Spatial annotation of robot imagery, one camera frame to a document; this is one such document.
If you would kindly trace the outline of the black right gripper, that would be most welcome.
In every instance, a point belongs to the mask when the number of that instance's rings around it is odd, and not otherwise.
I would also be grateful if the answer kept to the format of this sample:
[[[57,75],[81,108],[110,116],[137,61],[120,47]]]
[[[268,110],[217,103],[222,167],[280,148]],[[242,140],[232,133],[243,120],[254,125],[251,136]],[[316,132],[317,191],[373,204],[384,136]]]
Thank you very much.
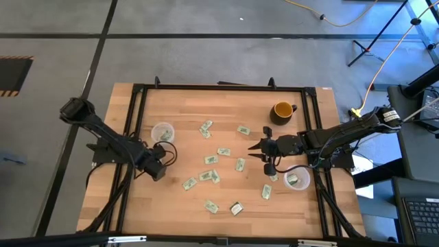
[[[304,153],[304,148],[299,136],[295,135],[283,135],[277,140],[272,139],[272,129],[264,126],[263,133],[264,139],[249,147],[248,150],[261,150],[262,154],[249,154],[261,159],[263,162],[271,161],[272,158],[295,156]]]

